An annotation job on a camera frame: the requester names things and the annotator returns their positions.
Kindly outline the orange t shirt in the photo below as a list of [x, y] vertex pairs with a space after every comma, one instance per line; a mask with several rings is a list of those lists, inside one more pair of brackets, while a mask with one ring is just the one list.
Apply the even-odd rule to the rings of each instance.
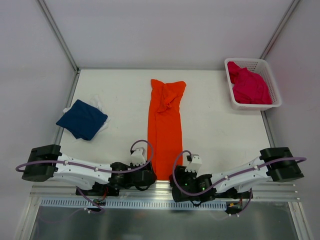
[[151, 98], [148, 111], [147, 156], [154, 151], [151, 165], [160, 181], [168, 181], [176, 157], [183, 151], [183, 132], [180, 104], [187, 84], [184, 81], [164, 83], [151, 79]]

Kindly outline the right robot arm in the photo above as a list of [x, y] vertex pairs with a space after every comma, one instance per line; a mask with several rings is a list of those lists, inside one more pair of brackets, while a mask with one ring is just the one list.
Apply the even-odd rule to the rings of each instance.
[[199, 175], [202, 159], [186, 152], [187, 166], [174, 164], [170, 176], [172, 198], [176, 203], [191, 202], [194, 206], [216, 199], [250, 199], [254, 186], [285, 183], [304, 177], [299, 163], [306, 157], [294, 157], [288, 147], [265, 148], [260, 156], [229, 171]]

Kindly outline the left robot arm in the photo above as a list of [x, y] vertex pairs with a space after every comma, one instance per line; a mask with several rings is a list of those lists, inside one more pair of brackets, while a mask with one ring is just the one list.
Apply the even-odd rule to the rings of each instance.
[[27, 163], [16, 167], [22, 179], [42, 183], [50, 179], [77, 187], [76, 195], [117, 197], [120, 190], [147, 190], [156, 182], [143, 147], [130, 148], [130, 162], [93, 163], [68, 156], [56, 144], [33, 148]]

